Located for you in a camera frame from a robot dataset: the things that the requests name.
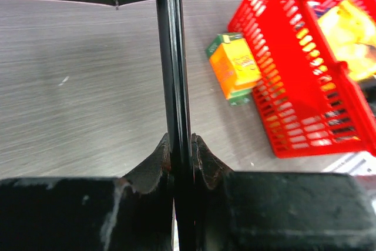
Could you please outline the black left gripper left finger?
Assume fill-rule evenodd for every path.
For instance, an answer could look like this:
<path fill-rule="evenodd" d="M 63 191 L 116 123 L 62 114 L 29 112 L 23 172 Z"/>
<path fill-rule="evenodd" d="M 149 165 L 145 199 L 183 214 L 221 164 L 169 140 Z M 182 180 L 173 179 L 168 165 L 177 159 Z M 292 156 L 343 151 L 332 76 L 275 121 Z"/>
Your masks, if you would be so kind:
<path fill-rule="evenodd" d="M 2 250 L 172 250 L 169 143 L 122 177 L 1 180 Z"/>

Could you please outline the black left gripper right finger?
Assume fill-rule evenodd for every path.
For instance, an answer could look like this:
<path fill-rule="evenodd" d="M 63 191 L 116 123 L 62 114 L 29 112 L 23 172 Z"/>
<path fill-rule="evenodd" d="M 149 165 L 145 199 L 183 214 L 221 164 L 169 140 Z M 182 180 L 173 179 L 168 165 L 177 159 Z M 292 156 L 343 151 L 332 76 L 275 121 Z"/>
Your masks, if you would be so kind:
<path fill-rule="evenodd" d="M 192 136 L 197 250 L 374 250 L 375 212 L 355 177 L 234 171 Z"/>

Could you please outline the yellow chips bag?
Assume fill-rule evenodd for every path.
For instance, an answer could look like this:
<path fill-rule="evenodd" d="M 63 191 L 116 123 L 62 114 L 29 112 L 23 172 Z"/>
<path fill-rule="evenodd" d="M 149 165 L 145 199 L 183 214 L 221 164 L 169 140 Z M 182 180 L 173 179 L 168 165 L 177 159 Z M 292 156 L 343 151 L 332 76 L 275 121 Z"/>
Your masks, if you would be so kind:
<path fill-rule="evenodd" d="M 361 81 L 375 75 L 375 21 L 352 0 L 343 0 L 318 19 L 336 60 Z"/>

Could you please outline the orange green carton box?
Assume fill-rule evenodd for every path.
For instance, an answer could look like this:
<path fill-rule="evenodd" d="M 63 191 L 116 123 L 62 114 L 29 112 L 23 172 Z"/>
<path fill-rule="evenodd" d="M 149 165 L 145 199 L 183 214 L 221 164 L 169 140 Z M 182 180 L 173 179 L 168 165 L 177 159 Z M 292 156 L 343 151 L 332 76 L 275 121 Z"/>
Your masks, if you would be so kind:
<path fill-rule="evenodd" d="M 261 72 L 243 34 L 218 34 L 206 48 L 206 55 L 228 103 L 249 102 Z"/>

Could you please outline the red plastic basket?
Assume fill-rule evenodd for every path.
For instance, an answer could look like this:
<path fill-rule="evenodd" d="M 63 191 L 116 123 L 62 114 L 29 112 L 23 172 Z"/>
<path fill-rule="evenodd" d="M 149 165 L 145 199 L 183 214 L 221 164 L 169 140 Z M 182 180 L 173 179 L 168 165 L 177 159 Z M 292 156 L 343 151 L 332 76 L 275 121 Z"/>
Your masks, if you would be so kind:
<path fill-rule="evenodd" d="M 375 117 L 310 5 L 341 1 L 242 0 L 228 25 L 243 34 L 261 71 L 253 98 L 278 158 L 375 153 Z M 375 0 L 351 1 L 375 17 Z"/>

